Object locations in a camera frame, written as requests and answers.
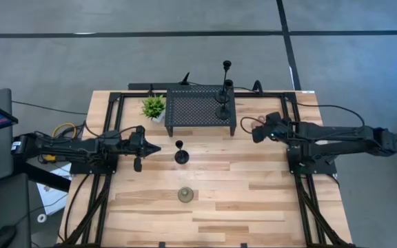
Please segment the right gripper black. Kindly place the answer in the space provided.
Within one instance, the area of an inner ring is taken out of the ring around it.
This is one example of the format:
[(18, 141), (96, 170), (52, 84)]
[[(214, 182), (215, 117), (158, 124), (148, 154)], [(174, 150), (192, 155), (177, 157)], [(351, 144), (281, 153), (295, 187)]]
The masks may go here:
[(252, 130), (252, 140), (254, 143), (260, 143), (265, 138), (273, 141), (286, 140), (292, 133), (292, 122), (289, 119), (282, 119), (279, 112), (272, 112), (265, 116), (265, 122), (271, 126), (271, 132), (265, 126), (256, 126)]

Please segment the black bar behind table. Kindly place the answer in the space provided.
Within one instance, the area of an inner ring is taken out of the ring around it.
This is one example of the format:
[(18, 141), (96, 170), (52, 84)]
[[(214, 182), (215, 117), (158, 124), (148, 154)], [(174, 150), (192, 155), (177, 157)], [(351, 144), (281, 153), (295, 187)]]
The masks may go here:
[(129, 90), (143, 90), (143, 91), (154, 91), (154, 90), (168, 90), (171, 88), (181, 87), (180, 83), (129, 83)]

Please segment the black metal candlestick holder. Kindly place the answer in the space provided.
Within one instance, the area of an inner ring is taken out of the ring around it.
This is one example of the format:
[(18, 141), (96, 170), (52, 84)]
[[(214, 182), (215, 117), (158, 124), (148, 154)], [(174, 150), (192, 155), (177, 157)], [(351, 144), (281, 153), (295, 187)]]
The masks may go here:
[(186, 162), (189, 161), (189, 154), (186, 150), (183, 149), (183, 141), (176, 141), (175, 142), (176, 147), (179, 149), (175, 155), (174, 155), (174, 160), (178, 163), (178, 164), (186, 164)]
[(230, 111), (228, 109), (228, 102), (230, 100), (229, 96), (229, 91), (232, 89), (233, 86), (233, 81), (230, 79), (227, 79), (226, 81), (226, 87), (227, 87), (227, 95), (229, 97), (228, 101), (226, 103), (221, 103), (221, 106), (217, 107), (216, 109), (216, 116), (221, 119), (221, 120), (226, 120), (230, 117)]
[(229, 97), (227, 95), (226, 81), (227, 81), (227, 72), (229, 71), (231, 66), (232, 66), (231, 61), (225, 60), (223, 62), (223, 69), (224, 69), (225, 73), (224, 73), (224, 78), (223, 78), (222, 89), (219, 90), (215, 95), (215, 99), (219, 103), (226, 103), (229, 99)]

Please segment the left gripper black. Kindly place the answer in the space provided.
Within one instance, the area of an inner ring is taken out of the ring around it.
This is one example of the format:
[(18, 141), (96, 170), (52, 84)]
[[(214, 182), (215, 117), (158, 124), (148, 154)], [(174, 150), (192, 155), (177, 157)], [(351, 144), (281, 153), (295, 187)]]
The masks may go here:
[(131, 133), (128, 139), (128, 154), (135, 155), (134, 159), (134, 171), (142, 171), (141, 160), (146, 156), (160, 152), (160, 147), (151, 144), (145, 139), (145, 128), (143, 126), (138, 126), (135, 133)]

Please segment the artificial green plant white pot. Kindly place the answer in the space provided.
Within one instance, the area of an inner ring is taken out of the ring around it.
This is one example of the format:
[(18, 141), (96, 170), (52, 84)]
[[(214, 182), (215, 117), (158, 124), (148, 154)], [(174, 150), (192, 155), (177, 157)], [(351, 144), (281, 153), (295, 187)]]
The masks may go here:
[(160, 123), (165, 116), (166, 103), (163, 95), (143, 100), (142, 114), (151, 121)]

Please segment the white paper sheet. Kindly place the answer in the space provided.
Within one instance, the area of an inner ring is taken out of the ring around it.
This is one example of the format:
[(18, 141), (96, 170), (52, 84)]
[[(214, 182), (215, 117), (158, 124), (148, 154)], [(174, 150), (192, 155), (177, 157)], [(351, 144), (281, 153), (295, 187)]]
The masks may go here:
[[(72, 180), (72, 176), (70, 175), (71, 165), (71, 163), (67, 163), (60, 168), (55, 167), (51, 173), (60, 177), (64, 177), (68, 180)], [(39, 190), (41, 201), (43, 205), (45, 205), (44, 211), (46, 215), (52, 215), (65, 207), (68, 195), (67, 192), (51, 188), (40, 183), (37, 183), (37, 188)]]

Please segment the black desk leg bar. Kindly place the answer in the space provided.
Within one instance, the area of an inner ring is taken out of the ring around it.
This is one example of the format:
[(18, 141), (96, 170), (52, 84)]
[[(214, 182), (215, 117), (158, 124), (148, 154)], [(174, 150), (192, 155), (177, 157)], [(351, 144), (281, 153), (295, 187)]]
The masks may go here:
[(53, 189), (63, 192), (69, 192), (70, 190), (71, 180), (35, 167), (25, 161), (14, 162), (14, 173), (26, 174), (31, 181), (46, 185)]

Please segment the olive round coaster disc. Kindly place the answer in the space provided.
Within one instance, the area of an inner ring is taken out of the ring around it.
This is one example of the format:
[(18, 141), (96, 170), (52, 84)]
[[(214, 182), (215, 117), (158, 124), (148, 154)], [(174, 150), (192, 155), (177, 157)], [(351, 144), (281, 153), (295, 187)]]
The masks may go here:
[(194, 191), (189, 187), (182, 187), (178, 191), (178, 199), (182, 203), (189, 203), (194, 199)]

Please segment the black perforated metal shelf riser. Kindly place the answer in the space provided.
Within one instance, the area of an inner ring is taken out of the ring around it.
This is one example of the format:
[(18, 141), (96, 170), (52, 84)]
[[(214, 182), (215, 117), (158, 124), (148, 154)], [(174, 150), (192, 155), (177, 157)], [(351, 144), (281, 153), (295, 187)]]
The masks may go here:
[(173, 136), (175, 127), (229, 127), (233, 136), (237, 126), (234, 91), (229, 91), (230, 117), (221, 120), (216, 116), (221, 103), (215, 99), (219, 85), (193, 85), (169, 89), (166, 93), (165, 128)]

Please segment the dark grey desk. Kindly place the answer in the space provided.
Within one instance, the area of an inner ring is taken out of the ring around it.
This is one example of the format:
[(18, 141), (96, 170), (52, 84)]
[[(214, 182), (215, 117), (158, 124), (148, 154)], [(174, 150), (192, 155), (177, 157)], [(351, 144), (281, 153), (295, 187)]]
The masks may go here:
[(28, 177), (18, 174), (0, 180), (0, 228), (16, 227), (7, 248), (31, 248)]

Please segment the black computer mouse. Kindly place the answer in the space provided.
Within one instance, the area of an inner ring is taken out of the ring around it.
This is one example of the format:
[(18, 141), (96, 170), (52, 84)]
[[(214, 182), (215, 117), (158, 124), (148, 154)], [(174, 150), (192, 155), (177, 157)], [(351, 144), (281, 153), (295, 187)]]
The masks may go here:
[(6, 225), (0, 228), (0, 248), (8, 248), (17, 234), (17, 228), (14, 225)]

